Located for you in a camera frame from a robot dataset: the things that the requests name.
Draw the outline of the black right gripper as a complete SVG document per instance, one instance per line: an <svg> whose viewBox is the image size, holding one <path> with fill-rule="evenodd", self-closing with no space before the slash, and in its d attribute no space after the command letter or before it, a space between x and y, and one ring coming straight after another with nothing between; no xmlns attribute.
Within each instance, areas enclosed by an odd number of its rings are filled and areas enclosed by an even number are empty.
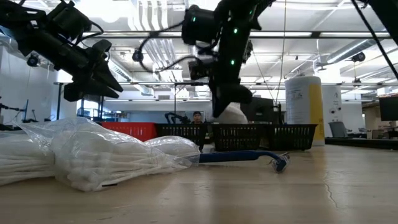
<svg viewBox="0 0 398 224"><path fill-rule="evenodd" d="M252 101L252 93L241 84L240 69L241 61L229 54L220 53L212 65L209 84L214 118L218 118L231 102Z"/></svg>

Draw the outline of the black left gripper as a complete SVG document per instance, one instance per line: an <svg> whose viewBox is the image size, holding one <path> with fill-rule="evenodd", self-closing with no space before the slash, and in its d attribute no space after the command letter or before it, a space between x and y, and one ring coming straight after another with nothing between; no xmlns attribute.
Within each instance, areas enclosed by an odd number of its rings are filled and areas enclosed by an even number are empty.
<svg viewBox="0 0 398 224"><path fill-rule="evenodd" d="M123 92L122 86L113 77L104 54L58 54L55 67L72 76L72 82L66 84L64 90L67 101L77 101L86 95L119 98L114 90Z"/></svg>

